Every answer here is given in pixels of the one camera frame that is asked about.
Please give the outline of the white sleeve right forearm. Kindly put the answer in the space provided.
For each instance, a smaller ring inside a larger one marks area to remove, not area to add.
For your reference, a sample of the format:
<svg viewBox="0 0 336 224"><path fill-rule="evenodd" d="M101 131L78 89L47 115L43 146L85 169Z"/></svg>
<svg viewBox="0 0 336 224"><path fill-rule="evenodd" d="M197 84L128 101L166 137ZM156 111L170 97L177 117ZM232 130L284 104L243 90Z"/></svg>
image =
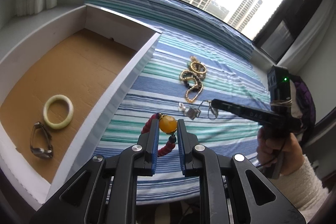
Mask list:
<svg viewBox="0 0 336 224"><path fill-rule="evenodd" d="M303 165L289 175L281 175L270 182L295 206L309 222L327 199L329 191L322 186L308 158Z"/></svg>

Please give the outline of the person's right hand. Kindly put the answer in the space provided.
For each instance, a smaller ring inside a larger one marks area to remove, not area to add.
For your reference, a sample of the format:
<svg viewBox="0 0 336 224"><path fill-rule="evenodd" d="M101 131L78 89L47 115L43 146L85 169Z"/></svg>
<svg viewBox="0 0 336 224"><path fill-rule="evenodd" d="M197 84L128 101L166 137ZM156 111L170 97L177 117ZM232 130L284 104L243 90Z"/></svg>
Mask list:
<svg viewBox="0 0 336 224"><path fill-rule="evenodd" d="M302 148L295 135L291 133L286 140L266 138L266 128L261 127L257 135L257 159L263 166L275 164L280 157L275 158L275 152L283 155L280 174L287 176L299 170L305 162Z"/></svg>

